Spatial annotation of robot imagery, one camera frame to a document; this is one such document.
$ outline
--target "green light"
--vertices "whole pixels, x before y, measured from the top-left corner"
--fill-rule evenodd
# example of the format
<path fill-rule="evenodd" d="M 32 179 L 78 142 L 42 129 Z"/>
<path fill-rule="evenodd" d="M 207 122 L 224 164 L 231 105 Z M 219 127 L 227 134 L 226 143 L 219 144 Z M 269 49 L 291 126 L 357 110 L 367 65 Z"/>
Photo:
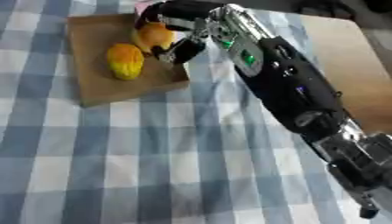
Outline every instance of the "green light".
<path fill-rule="evenodd" d="M 224 48 L 228 49 L 233 44 L 231 41 L 221 41 Z"/>
<path fill-rule="evenodd" d="M 247 52 L 246 50 L 243 50 L 241 52 L 241 57 L 248 66 L 251 66 L 253 64 L 253 62 L 255 62 L 255 60 L 256 60 L 255 57 L 250 55 L 250 53 Z"/>

